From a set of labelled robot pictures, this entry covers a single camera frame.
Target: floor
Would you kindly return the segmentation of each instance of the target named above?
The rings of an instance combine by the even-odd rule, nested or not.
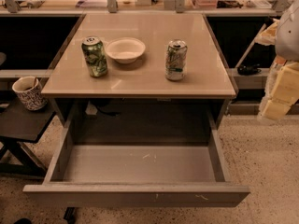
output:
[[[78,208],[81,223],[299,223],[299,116],[262,125],[255,116],[226,116],[220,126],[224,155],[236,184],[249,185],[251,194],[236,208]],[[49,165],[59,141],[55,118],[37,145],[29,145]],[[30,200],[22,189],[40,180],[0,176],[0,223],[27,217],[34,224],[60,224],[64,208],[48,208]]]

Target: can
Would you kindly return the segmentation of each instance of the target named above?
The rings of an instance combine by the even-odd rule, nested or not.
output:
[[[165,61],[166,78],[170,80],[181,80],[184,78],[187,49],[186,43],[179,39],[168,43]]]
[[[107,73],[107,59],[103,42],[97,36],[83,39],[82,50],[91,77],[100,77]]]

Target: cup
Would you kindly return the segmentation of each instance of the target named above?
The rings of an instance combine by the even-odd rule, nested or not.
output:
[[[21,77],[13,85],[12,90],[24,104],[25,108],[35,111],[44,107],[48,100],[41,95],[42,86],[36,77]]]

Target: black stool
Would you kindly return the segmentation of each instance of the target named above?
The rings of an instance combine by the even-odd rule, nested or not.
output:
[[[55,112],[48,103],[38,111],[29,111],[18,98],[0,113],[0,160],[10,151],[21,164],[0,163],[0,173],[44,177],[47,169],[23,142],[37,143]]]

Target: bowl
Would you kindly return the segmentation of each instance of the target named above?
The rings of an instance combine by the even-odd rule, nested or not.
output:
[[[146,49],[144,43],[131,37],[112,40],[105,45],[105,53],[118,63],[133,63]]]

